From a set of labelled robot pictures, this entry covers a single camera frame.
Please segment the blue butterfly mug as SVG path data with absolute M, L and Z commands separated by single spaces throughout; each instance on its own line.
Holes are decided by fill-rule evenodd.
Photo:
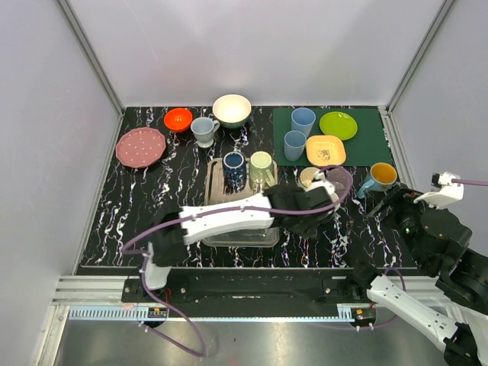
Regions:
M 368 191 L 387 191 L 396 181 L 396 169 L 385 162 L 378 162 L 371 166 L 371 170 L 358 189 L 357 196 L 363 199 Z

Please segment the cream white mug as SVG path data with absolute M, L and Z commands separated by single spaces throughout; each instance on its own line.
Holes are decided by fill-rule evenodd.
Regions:
M 298 178 L 298 185 L 303 189 L 308 188 L 313 183 L 314 175 L 319 169 L 315 167 L 306 167 L 302 170 Z

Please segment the light green mug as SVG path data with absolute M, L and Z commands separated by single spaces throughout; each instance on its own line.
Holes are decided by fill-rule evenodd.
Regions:
M 254 152 L 249 160 L 249 178 L 256 184 L 275 185 L 274 161 L 265 151 Z

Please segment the lilac purple mug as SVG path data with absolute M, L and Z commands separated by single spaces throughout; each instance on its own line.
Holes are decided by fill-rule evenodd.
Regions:
M 335 186 L 335 191 L 345 191 L 348 183 L 353 181 L 352 175 L 343 168 L 334 168 L 326 173 L 326 179 Z

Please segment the dark blue mug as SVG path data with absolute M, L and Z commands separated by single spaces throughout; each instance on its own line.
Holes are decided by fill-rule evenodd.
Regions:
M 240 185 L 246 181 L 246 158 L 240 152 L 228 152 L 222 160 L 223 176 L 227 183 Z

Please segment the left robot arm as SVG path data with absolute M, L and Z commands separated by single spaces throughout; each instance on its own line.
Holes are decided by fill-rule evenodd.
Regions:
M 195 242 L 239 230 L 274 227 L 310 236 L 339 205 L 334 184 L 316 181 L 308 188 L 274 185 L 241 200 L 178 209 L 147 230 L 149 257 L 138 293 L 149 302 L 159 300 L 171 268 L 182 262 L 186 247 Z

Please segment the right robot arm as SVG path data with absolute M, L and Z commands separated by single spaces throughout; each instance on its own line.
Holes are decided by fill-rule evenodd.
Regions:
M 385 273 L 362 262 L 345 279 L 348 297 L 386 307 L 432 342 L 449 365 L 487 363 L 487 257 L 469 249 L 470 228 L 447 209 L 399 184 L 373 209 L 386 208 L 388 225 L 398 229 L 418 269 L 459 306 L 463 319 L 448 318 L 427 307 Z

